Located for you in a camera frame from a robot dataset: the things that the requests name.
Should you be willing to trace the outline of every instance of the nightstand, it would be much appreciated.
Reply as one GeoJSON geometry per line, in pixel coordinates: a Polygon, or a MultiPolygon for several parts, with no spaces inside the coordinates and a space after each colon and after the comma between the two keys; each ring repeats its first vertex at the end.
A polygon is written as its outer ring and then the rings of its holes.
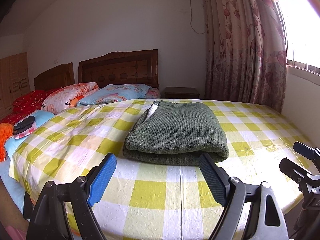
{"type": "Polygon", "coordinates": [[[195,88],[166,87],[165,98],[199,99],[199,92],[195,88]]]}

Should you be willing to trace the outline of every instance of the folded sweater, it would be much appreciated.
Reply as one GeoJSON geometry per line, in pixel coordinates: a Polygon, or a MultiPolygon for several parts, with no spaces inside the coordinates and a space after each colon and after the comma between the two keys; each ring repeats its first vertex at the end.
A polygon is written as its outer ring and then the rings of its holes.
{"type": "Polygon", "coordinates": [[[203,103],[155,101],[158,108],[146,120],[144,112],[129,131],[125,157],[166,165],[199,165],[208,152],[215,162],[229,156],[227,138],[217,117],[203,103]]]}

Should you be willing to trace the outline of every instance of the wardrobe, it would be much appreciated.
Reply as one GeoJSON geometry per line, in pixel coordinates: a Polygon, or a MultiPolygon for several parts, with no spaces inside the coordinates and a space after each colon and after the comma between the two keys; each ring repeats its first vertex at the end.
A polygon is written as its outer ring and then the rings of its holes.
{"type": "Polygon", "coordinates": [[[30,92],[27,53],[0,59],[0,119],[12,113],[12,103],[30,92]]]}

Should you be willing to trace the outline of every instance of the curtain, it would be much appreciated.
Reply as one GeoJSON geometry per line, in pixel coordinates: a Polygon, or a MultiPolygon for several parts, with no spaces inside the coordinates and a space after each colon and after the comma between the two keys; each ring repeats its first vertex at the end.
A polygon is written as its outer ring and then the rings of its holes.
{"type": "Polygon", "coordinates": [[[286,45],[273,0],[204,0],[209,53],[205,98],[281,112],[286,45]]]}

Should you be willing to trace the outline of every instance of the headboard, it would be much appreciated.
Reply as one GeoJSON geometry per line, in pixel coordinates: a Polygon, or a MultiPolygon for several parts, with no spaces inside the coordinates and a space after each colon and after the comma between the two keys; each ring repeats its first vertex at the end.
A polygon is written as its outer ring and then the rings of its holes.
{"type": "Polygon", "coordinates": [[[146,84],[158,88],[158,50],[111,52],[81,61],[78,83],[96,82],[99,87],[109,84],[146,84]]]}
{"type": "Polygon", "coordinates": [[[42,72],[33,80],[35,90],[50,90],[61,88],[75,83],[73,64],[61,64],[42,72]]]}

